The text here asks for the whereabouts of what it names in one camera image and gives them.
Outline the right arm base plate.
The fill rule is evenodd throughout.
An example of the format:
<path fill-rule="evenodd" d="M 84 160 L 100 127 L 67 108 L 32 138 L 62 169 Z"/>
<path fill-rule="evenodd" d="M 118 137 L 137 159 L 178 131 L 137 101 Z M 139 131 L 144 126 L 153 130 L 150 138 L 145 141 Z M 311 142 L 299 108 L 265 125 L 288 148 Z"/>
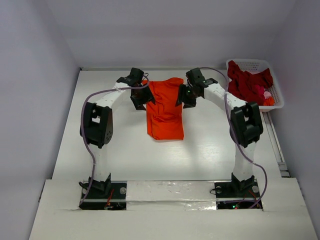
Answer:
<path fill-rule="evenodd" d="M 215 195 L 218 210 L 249 209 L 260 199 L 260 189 L 256 180 L 244 190 L 234 188 L 231 181 L 215 182 L 210 193 Z"/>

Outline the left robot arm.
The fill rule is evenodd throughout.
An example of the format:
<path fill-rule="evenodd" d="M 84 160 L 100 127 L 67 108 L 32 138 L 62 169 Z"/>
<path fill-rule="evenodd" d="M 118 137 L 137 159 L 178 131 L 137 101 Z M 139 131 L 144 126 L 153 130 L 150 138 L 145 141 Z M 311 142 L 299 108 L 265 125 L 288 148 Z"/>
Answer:
<path fill-rule="evenodd" d="M 101 150 L 107 145 L 114 133 L 113 114 L 123 101 L 130 99 L 137 111 L 145 111 L 145 105 L 155 104 L 156 100 L 149 87 L 148 75 L 133 67 L 128 76 L 120 77 L 111 89 L 90 94 L 84 101 L 80 114 L 80 136 L 92 158 L 92 171 L 88 184 L 80 183 L 85 192 L 94 192 L 104 198 L 110 194 L 111 175 L 105 173 L 105 160 L 101 154 L 93 153 L 90 146 Z"/>

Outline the orange t shirt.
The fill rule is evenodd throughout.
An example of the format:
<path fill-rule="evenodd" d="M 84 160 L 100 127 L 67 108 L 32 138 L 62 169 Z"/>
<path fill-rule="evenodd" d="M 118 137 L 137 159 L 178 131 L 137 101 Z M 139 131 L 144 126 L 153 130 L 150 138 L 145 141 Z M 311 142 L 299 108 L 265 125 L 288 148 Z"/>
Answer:
<path fill-rule="evenodd" d="M 155 103 L 146 104 L 147 134 L 156 141 L 182 141 L 184 139 L 182 106 L 176 106 L 182 78 L 150 81 L 148 87 Z"/>

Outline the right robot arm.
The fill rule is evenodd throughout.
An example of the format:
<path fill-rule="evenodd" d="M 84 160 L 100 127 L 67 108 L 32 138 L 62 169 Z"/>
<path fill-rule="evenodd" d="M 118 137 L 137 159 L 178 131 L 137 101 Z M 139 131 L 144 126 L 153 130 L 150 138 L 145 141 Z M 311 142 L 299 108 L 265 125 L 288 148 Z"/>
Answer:
<path fill-rule="evenodd" d="M 214 78 L 205 78 L 200 68 L 186 73 L 187 83 L 180 84 L 176 106 L 194 108 L 197 98 L 215 104 L 225 111 L 229 134 L 235 144 L 235 163 L 227 188 L 235 196 L 242 196 L 254 185 L 253 165 L 257 142 L 263 133 L 259 106 L 246 102 L 228 92 Z"/>

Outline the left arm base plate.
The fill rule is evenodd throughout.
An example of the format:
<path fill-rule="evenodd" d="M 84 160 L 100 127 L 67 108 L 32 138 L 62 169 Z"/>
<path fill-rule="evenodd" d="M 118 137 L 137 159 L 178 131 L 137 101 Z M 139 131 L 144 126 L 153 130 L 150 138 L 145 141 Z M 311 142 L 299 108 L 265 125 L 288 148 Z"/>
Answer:
<path fill-rule="evenodd" d="M 93 184 L 85 200 L 79 205 L 81 210 L 122 211 L 127 208 L 127 182 L 112 181 L 105 191 Z"/>

